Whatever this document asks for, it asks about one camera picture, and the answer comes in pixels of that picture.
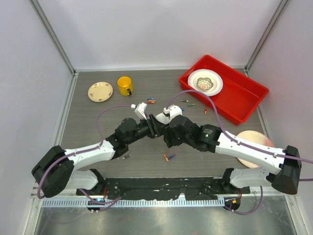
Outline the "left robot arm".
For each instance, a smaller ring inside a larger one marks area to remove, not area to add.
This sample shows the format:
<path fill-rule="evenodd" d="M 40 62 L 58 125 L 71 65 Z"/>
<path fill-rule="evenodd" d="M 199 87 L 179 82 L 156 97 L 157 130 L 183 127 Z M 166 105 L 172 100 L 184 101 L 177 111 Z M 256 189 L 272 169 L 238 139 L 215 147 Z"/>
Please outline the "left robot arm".
<path fill-rule="evenodd" d="M 62 149 L 59 145 L 50 148 L 31 171 L 38 183 L 37 197 L 51 198 L 65 189 L 82 189 L 93 195 L 100 195 L 104 189 L 101 174 L 88 165 L 110 161 L 124 155 L 129 145 L 144 137 L 162 136 L 164 124 L 154 115 L 136 122 L 124 119 L 114 133 L 99 143 L 76 149 Z"/>

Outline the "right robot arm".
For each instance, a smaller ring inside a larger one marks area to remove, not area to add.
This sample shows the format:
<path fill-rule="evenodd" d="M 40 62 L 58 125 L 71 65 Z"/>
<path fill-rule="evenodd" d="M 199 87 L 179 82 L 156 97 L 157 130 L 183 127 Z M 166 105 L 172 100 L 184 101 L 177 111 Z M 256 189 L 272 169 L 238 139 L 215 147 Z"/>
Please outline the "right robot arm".
<path fill-rule="evenodd" d="M 224 192 L 233 193 L 237 188 L 252 185 L 271 185 L 285 194 L 298 193 L 302 164 L 296 147 L 289 145 L 281 149 L 245 141 L 214 125 L 197 126 L 182 115 L 166 118 L 163 124 L 163 137 L 168 147 L 184 143 L 200 152 L 225 154 L 258 165 L 258 168 L 243 171 L 227 169 L 221 180 Z"/>

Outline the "white remote control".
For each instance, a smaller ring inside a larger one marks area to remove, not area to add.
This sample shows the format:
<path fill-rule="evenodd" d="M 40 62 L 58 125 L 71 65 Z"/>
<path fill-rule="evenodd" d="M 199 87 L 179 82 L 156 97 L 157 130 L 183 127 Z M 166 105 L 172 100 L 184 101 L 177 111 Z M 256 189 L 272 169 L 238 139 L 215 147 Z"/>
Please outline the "white remote control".
<path fill-rule="evenodd" d="M 170 115 L 169 114 L 164 114 L 160 113 L 156 116 L 156 119 L 158 122 L 162 124 L 168 124 L 170 122 Z"/>

